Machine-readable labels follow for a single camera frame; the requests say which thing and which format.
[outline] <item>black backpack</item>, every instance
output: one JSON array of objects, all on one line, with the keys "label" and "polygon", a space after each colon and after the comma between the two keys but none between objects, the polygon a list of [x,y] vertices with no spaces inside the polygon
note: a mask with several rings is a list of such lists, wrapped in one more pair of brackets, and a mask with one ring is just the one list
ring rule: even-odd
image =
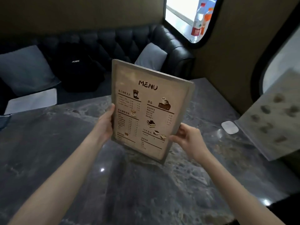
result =
[{"label": "black backpack", "polygon": [[54,74],[68,92],[95,91],[104,80],[97,62],[80,43],[61,43],[52,58]]}]

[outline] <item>menu frame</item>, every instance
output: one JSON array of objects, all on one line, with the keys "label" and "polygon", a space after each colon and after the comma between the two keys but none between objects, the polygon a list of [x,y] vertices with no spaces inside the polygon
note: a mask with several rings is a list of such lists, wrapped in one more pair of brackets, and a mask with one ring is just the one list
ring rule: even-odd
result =
[{"label": "menu frame", "polygon": [[[118,60],[118,59],[113,59],[112,60],[112,94],[111,94],[111,100],[112,100],[112,103],[114,103],[114,104],[116,104],[116,102],[117,102],[117,95],[116,95],[116,92],[115,92],[115,85],[116,85],[116,79],[117,79],[117,68],[119,68],[119,67],[126,67],[126,68],[130,68],[132,70],[143,71],[147,74],[150,74],[150,75],[153,75],[153,76],[156,76],[156,77],[160,77],[160,78],[163,78],[163,79],[166,79],[166,80],[171,80],[171,81],[175,81],[177,83],[185,84],[188,87],[188,91],[186,93],[185,99],[182,103],[181,109],[179,110],[178,116],[175,120],[175,124],[174,124],[174,127],[173,127],[172,132],[171,132],[171,135],[175,135],[178,131],[178,128],[180,127],[180,124],[183,120],[186,109],[189,107],[190,100],[193,96],[193,92],[195,90],[194,82],[189,81],[189,80],[185,80],[185,79],[181,79],[181,78],[178,78],[178,77],[175,77],[175,76],[171,76],[171,75],[168,75],[168,74],[165,74],[165,73],[162,73],[162,72],[154,71],[154,70],[151,70],[151,69],[148,69],[148,68],[144,68],[144,67],[141,67],[141,66],[138,66],[138,65],[135,65],[135,64],[131,64],[131,63],[128,63],[128,62],[125,62],[125,61],[121,61],[121,60]],[[116,119],[116,113],[117,112],[115,110],[114,113],[113,113],[113,117],[115,119]],[[167,155],[168,155],[168,153],[170,151],[170,148],[172,146],[172,143],[173,143],[171,141],[168,142],[167,147],[166,147],[166,151],[164,153],[164,156],[161,160],[159,160],[155,157],[151,157],[149,155],[146,155],[146,154],[142,153],[138,148],[134,148],[130,145],[127,145],[123,141],[119,141],[118,139],[116,139],[114,137],[114,134],[115,134],[115,129],[113,130],[113,135],[111,137],[112,141],[114,141],[114,142],[116,142],[120,145],[129,147],[130,149],[132,149],[136,152],[139,152],[139,153],[147,156],[148,158],[151,158],[151,159],[153,159],[153,160],[155,160],[155,161],[157,161],[161,164],[164,164],[164,162],[166,161]]]}]

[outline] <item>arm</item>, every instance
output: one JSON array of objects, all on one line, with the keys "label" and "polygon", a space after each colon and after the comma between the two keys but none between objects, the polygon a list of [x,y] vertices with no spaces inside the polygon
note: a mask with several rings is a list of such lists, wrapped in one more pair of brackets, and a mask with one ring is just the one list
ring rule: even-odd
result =
[{"label": "arm", "polygon": [[111,116],[114,109],[112,104],[80,146],[21,206],[9,225],[59,224],[98,152],[113,133]]},{"label": "arm", "polygon": [[191,158],[202,165],[241,225],[284,224],[252,196],[210,153],[199,129],[182,123],[176,136],[170,136],[170,140],[178,143]]}]

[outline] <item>forearm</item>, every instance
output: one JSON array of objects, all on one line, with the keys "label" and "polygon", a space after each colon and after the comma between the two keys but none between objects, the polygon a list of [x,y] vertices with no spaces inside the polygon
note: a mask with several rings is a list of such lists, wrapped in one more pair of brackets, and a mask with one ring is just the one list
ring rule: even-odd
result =
[{"label": "forearm", "polygon": [[212,154],[209,153],[202,166],[241,225],[284,224],[252,196]]},{"label": "forearm", "polygon": [[73,202],[100,148],[88,136],[32,194],[9,224],[58,224]]}]

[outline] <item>gray cushion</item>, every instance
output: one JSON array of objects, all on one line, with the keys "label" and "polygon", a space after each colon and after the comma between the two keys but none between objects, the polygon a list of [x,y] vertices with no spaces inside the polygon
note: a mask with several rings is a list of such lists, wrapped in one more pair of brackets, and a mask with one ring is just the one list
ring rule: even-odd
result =
[{"label": "gray cushion", "polygon": [[149,43],[137,58],[135,64],[160,71],[165,62],[167,53],[153,43]]},{"label": "gray cushion", "polygon": [[17,96],[46,90],[60,83],[36,45],[1,54],[0,78]]}]

